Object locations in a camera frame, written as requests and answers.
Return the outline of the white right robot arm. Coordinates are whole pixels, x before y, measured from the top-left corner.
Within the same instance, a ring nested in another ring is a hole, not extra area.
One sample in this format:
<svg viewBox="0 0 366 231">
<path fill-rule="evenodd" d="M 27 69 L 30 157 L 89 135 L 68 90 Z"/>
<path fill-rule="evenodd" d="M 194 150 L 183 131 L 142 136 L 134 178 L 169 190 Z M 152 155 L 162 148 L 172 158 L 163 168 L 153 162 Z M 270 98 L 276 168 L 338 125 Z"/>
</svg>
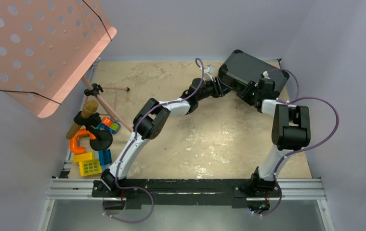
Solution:
<svg viewBox="0 0 366 231">
<path fill-rule="evenodd" d="M 269 78 L 250 81 L 237 95 L 258 112 L 273 117 L 273 146 L 263 164 L 256 168 L 241 190 L 260 196 L 276 187 L 276 177 L 288 161 L 287 154 L 307 147 L 311 140 L 310 111 L 307 106 L 281 103 L 275 82 Z"/>
</svg>

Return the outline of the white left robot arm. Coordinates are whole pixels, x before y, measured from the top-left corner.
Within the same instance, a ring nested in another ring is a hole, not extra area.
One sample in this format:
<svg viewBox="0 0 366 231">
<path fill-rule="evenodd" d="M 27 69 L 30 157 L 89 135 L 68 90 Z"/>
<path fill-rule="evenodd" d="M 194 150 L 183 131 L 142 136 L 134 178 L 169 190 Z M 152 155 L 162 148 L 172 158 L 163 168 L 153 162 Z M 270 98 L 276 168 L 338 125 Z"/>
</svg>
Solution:
<svg viewBox="0 0 366 231">
<path fill-rule="evenodd" d="M 134 118 L 127 144 L 116 161 L 101 174 L 100 181 L 104 185 L 104 191 L 111 197 L 121 194 L 124 187 L 120 181 L 127 177 L 138 154 L 149 141 L 160 134 L 170 116 L 188 115 L 198 108 L 200 100 L 208 97 L 220 98 L 231 90 L 218 77 L 207 81 L 195 78 L 178 99 L 158 101 L 150 98 Z"/>
</svg>

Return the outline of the black poker chip case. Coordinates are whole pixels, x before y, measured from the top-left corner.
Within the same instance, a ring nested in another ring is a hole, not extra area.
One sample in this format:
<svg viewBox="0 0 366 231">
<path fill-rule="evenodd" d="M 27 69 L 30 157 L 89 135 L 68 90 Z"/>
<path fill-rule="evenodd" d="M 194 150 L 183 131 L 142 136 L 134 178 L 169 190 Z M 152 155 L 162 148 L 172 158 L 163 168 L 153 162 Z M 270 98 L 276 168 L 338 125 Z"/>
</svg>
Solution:
<svg viewBox="0 0 366 231">
<path fill-rule="evenodd" d="M 270 71 L 268 77 L 275 82 L 275 90 L 281 92 L 286 85 L 289 74 L 278 71 L 268 64 L 242 50 L 234 50 L 220 66 L 217 76 L 234 91 L 242 91 L 250 82 L 258 82 L 261 74 Z"/>
</svg>

